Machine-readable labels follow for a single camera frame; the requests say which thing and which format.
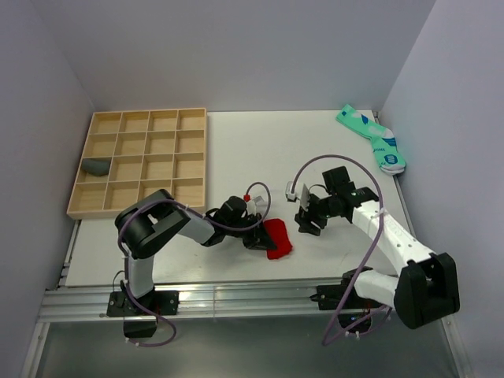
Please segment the red Santa sock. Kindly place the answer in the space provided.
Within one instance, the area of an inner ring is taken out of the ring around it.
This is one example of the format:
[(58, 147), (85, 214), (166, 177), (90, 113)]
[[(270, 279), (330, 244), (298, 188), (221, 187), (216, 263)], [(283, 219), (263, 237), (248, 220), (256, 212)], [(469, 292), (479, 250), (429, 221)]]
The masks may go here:
[(272, 241), (275, 243), (275, 249), (267, 250), (267, 258), (270, 261), (281, 259), (293, 250), (293, 245), (287, 233), (287, 227), (283, 220), (279, 218), (264, 221), (265, 230), (268, 232)]

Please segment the grey sock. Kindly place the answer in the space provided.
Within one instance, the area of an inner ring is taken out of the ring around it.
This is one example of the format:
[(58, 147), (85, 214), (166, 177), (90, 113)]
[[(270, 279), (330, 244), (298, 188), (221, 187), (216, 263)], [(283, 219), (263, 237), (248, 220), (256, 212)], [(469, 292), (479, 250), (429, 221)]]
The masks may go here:
[(84, 158), (81, 163), (81, 169), (92, 176), (107, 176), (111, 166), (110, 159)]

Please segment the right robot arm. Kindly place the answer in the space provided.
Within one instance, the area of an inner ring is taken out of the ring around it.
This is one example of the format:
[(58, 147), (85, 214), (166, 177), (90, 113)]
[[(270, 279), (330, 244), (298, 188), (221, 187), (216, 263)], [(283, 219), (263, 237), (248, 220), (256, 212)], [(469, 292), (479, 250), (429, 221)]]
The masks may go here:
[(381, 250), (395, 274), (385, 275), (368, 266), (356, 268), (343, 274), (332, 294), (318, 291), (313, 301), (326, 300), (335, 309), (379, 303), (393, 309), (410, 329), (459, 311), (457, 267), (449, 254), (436, 254), (415, 239), (387, 214), (372, 189), (355, 186), (346, 167), (326, 171), (323, 178), (328, 192), (324, 198), (307, 186), (287, 185), (287, 200), (300, 203), (295, 215), (299, 232), (319, 236), (329, 219), (342, 217), (372, 240), (372, 247)]

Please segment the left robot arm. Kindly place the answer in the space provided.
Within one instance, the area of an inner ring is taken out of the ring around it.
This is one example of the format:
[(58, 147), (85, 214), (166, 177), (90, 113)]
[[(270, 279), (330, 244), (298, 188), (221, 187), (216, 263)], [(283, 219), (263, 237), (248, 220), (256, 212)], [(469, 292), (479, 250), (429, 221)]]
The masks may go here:
[(155, 307), (154, 255), (177, 235), (204, 247), (215, 246), (230, 236), (240, 239), (249, 250), (276, 249), (262, 215), (249, 213), (246, 201), (236, 196), (200, 214), (160, 189), (119, 213), (114, 225), (126, 257), (124, 303), (135, 314)]

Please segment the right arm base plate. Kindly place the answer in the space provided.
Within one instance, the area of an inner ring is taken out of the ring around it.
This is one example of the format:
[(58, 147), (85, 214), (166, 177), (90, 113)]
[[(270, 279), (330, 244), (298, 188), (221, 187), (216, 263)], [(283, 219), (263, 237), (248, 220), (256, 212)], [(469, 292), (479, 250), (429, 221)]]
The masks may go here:
[[(338, 284), (316, 286), (316, 292), (309, 299), (318, 305), (319, 310), (335, 310), (342, 301), (350, 281), (351, 277), (346, 276)], [(343, 309), (377, 309), (380, 306), (380, 303), (372, 299), (358, 297), (353, 288), (343, 304)]]

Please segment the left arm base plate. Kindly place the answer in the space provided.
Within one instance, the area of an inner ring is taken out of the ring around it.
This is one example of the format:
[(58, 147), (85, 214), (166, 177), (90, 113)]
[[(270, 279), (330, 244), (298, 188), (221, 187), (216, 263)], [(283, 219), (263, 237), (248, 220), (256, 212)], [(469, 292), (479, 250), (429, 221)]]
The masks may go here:
[[(136, 299), (142, 307), (158, 315), (176, 315), (179, 305), (178, 291), (152, 290), (141, 298)], [(114, 291), (110, 294), (107, 306), (107, 317), (134, 317), (148, 315), (138, 307), (125, 291)]]

